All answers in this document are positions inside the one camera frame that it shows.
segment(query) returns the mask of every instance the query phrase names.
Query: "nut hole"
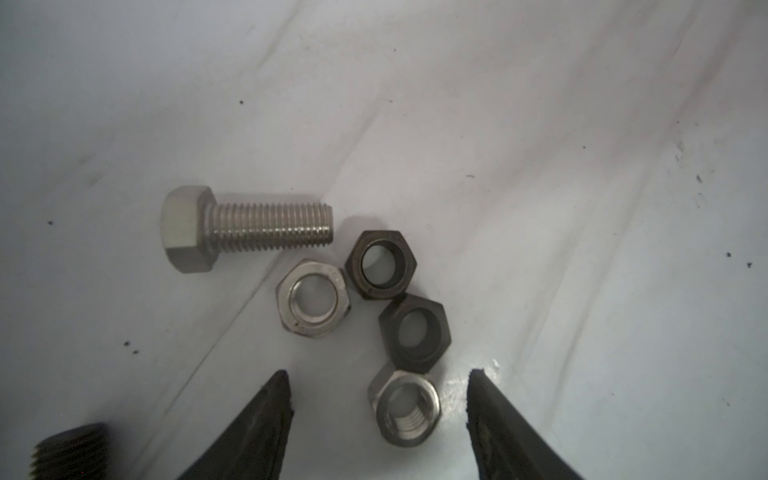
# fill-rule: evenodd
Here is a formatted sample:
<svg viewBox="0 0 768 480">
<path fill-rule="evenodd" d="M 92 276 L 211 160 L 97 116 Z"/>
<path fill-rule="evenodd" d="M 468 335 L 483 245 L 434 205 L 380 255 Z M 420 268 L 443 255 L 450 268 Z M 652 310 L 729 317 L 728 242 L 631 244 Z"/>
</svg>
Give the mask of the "nut hole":
<svg viewBox="0 0 768 480">
<path fill-rule="evenodd" d="M 406 256 L 388 240 L 371 243 L 362 255 L 362 275 L 380 289 L 392 288 L 406 274 Z"/>
<path fill-rule="evenodd" d="M 423 335 L 421 335 L 421 338 L 419 338 L 417 343 L 413 344 L 403 343 L 401 337 L 403 323 L 406 323 L 406 320 L 409 319 L 409 317 L 410 319 L 421 317 L 424 321 Z M 440 335 L 440 322 L 437 320 L 435 314 L 427 309 L 420 308 L 411 310 L 402 318 L 402 320 L 400 320 L 400 325 L 398 326 L 398 343 L 402 347 L 402 352 L 412 359 L 424 359 L 430 355 L 434 355 L 440 345 Z"/>
<path fill-rule="evenodd" d="M 395 255 L 383 245 L 373 245 L 362 255 L 362 274 L 372 285 L 381 286 L 395 276 Z"/>
<path fill-rule="evenodd" d="M 389 399 L 386 427 L 400 439 L 417 439 L 430 428 L 433 409 L 427 392 L 417 385 L 406 383 L 398 387 Z"/>
<path fill-rule="evenodd" d="M 402 318 L 397 330 L 397 341 L 404 347 L 414 347 L 427 336 L 427 317 L 421 310 L 414 310 Z"/>
<path fill-rule="evenodd" d="M 336 289 L 322 275 L 307 275 L 293 286 L 290 306 L 293 313 L 308 323 L 324 321 L 336 307 Z"/>
</svg>

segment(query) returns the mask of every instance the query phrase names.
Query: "black hex nut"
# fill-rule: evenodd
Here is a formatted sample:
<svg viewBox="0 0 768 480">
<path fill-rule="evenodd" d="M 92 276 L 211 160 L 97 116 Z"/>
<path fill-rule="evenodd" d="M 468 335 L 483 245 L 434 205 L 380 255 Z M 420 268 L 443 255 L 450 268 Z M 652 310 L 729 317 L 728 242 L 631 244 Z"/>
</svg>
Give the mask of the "black hex nut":
<svg viewBox="0 0 768 480">
<path fill-rule="evenodd" d="M 400 324 L 411 312 L 420 312 L 427 330 L 420 343 L 403 346 L 399 341 Z M 427 373 L 451 345 L 451 330 L 442 304 L 405 294 L 395 298 L 379 316 L 379 328 L 389 358 L 398 369 Z"/>
<path fill-rule="evenodd" d="M 362 259 L 369 248 L 380 245 L 395 257 L 395 274 L 384 283 L 372 283 L 362 271 Z M 416 271 L 416 257 L 406 239 L 397 230 L 366 230 L 360 234 L 344 269 L 352 285 L 366 300 L 385 300 L 406 291 Z"/>
</svg>

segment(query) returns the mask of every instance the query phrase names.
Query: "threaded shank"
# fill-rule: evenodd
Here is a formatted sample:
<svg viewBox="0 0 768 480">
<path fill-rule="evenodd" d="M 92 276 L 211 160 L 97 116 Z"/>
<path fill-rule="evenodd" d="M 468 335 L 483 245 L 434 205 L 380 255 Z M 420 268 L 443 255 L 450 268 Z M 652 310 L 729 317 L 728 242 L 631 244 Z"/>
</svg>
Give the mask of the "threaded shank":
<svg viewBox="0 0 768 480">
<path fill-rule="evenodd" d="M 208 210 L 210 248 L 223 252 L 311 247 L 333 241 L 325 204 L 218 204 Z"/>
<path fill-rule="evenodd" d="M 108 433 L 96 423 L 54 435 L 35 447 L 33 480 L 48 478 L 103 479 L 107 472 Z"/>
</svg>

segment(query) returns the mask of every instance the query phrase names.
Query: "hex bolt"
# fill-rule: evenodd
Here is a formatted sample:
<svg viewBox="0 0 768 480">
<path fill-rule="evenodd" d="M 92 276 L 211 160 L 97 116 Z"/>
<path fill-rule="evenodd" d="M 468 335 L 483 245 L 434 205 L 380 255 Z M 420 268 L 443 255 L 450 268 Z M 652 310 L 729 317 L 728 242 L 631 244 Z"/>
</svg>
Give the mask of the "hex bolt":
<svg viewBox="0 0 768 480">
<path fill-rule="evenodd" d="M 311 247 L 333 241 L 326 204 L 218 204 L 209 187 L 171 191 L 161 211 L 161 238 L 182 273 L 207 272 L 219 252 Z"/>
</svg>

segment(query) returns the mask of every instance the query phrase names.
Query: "hex nut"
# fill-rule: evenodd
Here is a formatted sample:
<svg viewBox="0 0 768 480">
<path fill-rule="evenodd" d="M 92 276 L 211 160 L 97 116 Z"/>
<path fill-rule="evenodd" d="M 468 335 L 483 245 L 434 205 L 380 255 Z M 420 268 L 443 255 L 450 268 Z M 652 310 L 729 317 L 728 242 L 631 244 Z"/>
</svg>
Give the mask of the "hex nut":
<svg viewBox="0 0 768 480">
<path fill-rule="evenodd" d="M 403 387 L 415 387 L 418 398 L 408 412 L 394 412 L 390 407 Z M 397 370 L 387 363 L 368 387 L 376 424 L 384 439 L 399 447 L 421 445 L 440 420 L 440 397 L 434 384 L 418 373 Z"/>
<path fill-rule="evenodd" d="M 336 299 L 331 310 L 325 315 L 312 316 L 301 310 L 296 302 L 296 291 L 301 281 L 308 276 L 321 276 L 333 285 Z M 337 266 L 315 260 L 301 260 L 278 284 L 277 310 L 286 330 L 299 335 L 319 337 L 335 329 L 349 313 L 349 292 L 344 274 Z"/>
<path fill-rule="evenodd" d="M 362 259 L 369 248 L 380 245 L 395 257 L 395 273 L 384 283 L 370 282 L 362 268 Z M 386 300 L 406 291 L 416 271 L 416 258 L 406 239 L 397 230 L 366 230 L 360 234 L 344 268 L 352 285 L 366 300 Z"/>
<path fill-rule="evenodd" d="M 426 333 L 417 345 L 399 341 L 400 324 L 412 312 L 426 318 Z M 379 316 L 379 328 L 389 358 L 399 369 L 427 373 L 451 345 L 451 330 L 442 304 L 405 294 L 395 298 Z"/>
<path fill-rule="evenodd" d="M 206 244 L 207 209 L 216 205 L 209 187 L 188 185 L 171 191 L 163 202 L 160 235 L 171 265 L 182 273 L 208 272 L 219 254 Z"/>
</svg>

